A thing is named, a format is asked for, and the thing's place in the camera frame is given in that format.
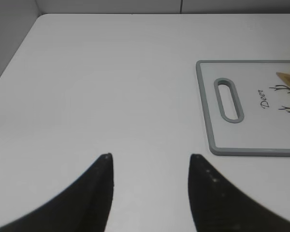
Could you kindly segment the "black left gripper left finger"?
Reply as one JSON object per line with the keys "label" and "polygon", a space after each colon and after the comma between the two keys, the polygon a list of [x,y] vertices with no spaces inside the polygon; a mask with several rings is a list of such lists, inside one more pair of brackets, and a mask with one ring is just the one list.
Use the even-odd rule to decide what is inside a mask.
{"label": "black left gripper left finger", "polygon": [[114,194],[112,154],[100,155],[59,195],[0,232],[103,232]]}

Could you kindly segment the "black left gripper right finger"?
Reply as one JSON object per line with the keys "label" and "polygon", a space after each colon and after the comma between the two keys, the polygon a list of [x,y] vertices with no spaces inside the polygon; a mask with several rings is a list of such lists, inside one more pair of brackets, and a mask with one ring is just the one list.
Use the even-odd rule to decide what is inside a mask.
{"label": "black left gripper right finger", "polygon": [[290,221],[260,205],[218,172],[200,154],[192,154],[188,197],[199,232],[290,232]]}

